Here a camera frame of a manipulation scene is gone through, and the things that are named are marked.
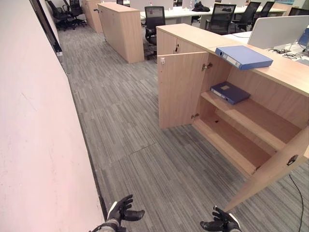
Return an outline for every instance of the open cabinet door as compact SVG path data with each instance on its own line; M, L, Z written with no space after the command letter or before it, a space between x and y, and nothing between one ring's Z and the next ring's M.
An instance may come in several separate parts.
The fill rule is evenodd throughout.
M229 202L225 211L234 208L271 183L286 176L309 158L309 126L306 126L287 145L271 157L248 179Z
M208 56L195 52L157 57L160 128L193 122Z

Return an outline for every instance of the wooden counter top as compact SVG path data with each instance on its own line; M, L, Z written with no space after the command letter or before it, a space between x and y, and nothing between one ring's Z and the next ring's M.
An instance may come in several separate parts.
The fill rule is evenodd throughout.
M139 12L139 10L136 10L134 8L131 7L127 7L127 6L123 6L120 4L117 4L115 2L104 2L104 3L100 3L98 4L98 6L102 6L102 7L106 7L109 8L112 11L116 11L119 13L125 13L125 12Z
M271 66L253 69L253 72L280 83L305 96L309 96L309 66L187 24L159 26L157 29L188 41L189 43L199 46L205 51L213 54L216 48L220 46L246 46L274 60Z

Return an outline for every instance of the glove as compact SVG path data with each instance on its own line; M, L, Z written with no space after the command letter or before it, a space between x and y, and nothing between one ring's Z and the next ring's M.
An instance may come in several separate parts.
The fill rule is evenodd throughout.
M131 211L128 210L132 207L133 195L128 195L118 202L114 202L112 205L107 220L102 224L103 227L111 227L115 231L120 230L121 220L126 221L138 221L141 220L145 214L144 210L141 211Z
M213 220L212 222L204 222L200 223L201 227L206 231L223 231L223 232L231 232L231 231L239 231L240 225L236 218L232 214L228 214L224 212L222 209L215 206L213 208L215 212L212 213Z

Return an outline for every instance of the cabinet hinge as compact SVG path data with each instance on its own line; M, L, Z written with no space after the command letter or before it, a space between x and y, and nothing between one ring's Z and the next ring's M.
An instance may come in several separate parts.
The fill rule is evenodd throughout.
M199 113L195 114L195 115L191 115L191 119L192 118L195 118L195 117L198 117L199 116Z
M258 167L253 171L252 175L253 175L254 173L256 173L257 170L258 170L260 167L261 167L261 166L258 166Z
M202 71L204 71L205 69L209 69L209 68L211 68L211 67L212 67L212 63L209 63L208 65L203 64L203 65L202 65Z
M292 163L294 163L297 160L297 157L298 155L292 156L286 165L290 166Z

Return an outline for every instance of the blue binder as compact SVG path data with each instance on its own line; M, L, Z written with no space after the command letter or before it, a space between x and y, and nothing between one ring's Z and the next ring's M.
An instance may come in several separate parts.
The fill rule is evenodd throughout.
M217 47L215 53L240 70L268 67L273 61L242 45Z

